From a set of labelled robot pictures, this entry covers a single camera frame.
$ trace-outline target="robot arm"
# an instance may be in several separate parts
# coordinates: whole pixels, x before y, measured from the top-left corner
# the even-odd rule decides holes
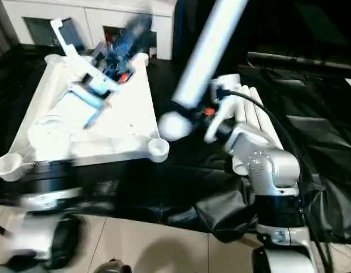
[[[201,101],[247,2],[216,1],[173,96],[180,112],[195,109]],[[215,136],[223,134],[225,150],[242,165],[254,188],[258,239],[265,246],[253,254],[254,272],[265,272],[265,267],[273,273],[317,272],[300,207],[297,159],[282,150],[270,121],[264,123],[267,133],[263,133],[253,118],[241,120],[237,115],[241,106],[237,98],[226,98],[223,103],[221,113],[208,121],[205,141],[212,142]],[[235,116],[236,126],[225,130],[223,117],[230,113]],[[159,128],[165,139],[177,140],[191,133],[192,123],[175,111],[161,118]]]

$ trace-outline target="white tray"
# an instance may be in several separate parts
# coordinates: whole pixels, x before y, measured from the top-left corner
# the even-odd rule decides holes
[[[33,121],[45,116],[68,84],[79,81],[67,63],[68,57],[48,55],[47,67],[37,86],[9,153],[20,154],[23,163],[34,160],[28,141]],[[71,154],[76,166],[150,158],[162,162],[168,156],[168,143],[159,138],[146,66],[148,55],[140,53],[131,61],[135,73],[118,94],[107,98],[108,107],[88,129],[72,136]]]

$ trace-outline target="tile floor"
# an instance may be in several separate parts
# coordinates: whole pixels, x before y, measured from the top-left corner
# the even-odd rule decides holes
[[[10,230],[9,216],[16,211],[0,206],[0,225]],[[260,245],[250,234],[238,242],[223,244],[212,235],[196,231],[116,218],[83,217],[86,239],[82,255],[71,267],[53,273],[91,273],[114,257],[129,264],[135,273],[250,273],[251,252]],[[8,257],[5,243],[6,239],[0,236],[0,263]],[[336,272],[351,272],[351,246],[333,244],[331,250]]]

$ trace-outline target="white tube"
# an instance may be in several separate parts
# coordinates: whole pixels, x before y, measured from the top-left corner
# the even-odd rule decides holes
[[[217,0],[178,84],[173,100],[197,106],[218,66],[248,0]]]
[[[256,100],[257,102],[259,102],[261,105],[263,105],[259,94],[257,93],[257,90],[255,87],[251,87],[250,88],[250,96]],[[258,120],[259,120],[259,125],[260,125],[260,129],[261,131],[267,133],[273,140],[275,145],[279,148],[283,150],[283,145],[279,140],[279,137],[277,135],[277,132],[275,131],[275,128],[268,116],[268,114],[266,114],[263,110],[261,110],[259,107],[257,107],[256,105],[254,105],[256,114],[258,116]]]
[[[247,85],[244,85],[241,92],[250,97],[250,90]],[[244,101],[246,122],[254,126],[257,130],[260,130],[259,120],[257,119],[254,104],[251,101],[242,99]]]

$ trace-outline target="cabinet door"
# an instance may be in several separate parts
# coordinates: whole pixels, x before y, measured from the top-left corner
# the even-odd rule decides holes
[[[136,13],[114,10],[85,9],[94,45],[105,40],[104,28],[123,28]],[[156,35],[157,58],[172,59],[173,17],[153,15],[152,31]]]
[[[48,27],[49,21],[71,18],[84,46],[93,48],[85,10],[81,7],[8,0],[3,0],[3,5],[22,44],[35,44],[34,41],[38,39],[42,39],[42,44],[45,44],[45,39],[52,35],[52,30]]]

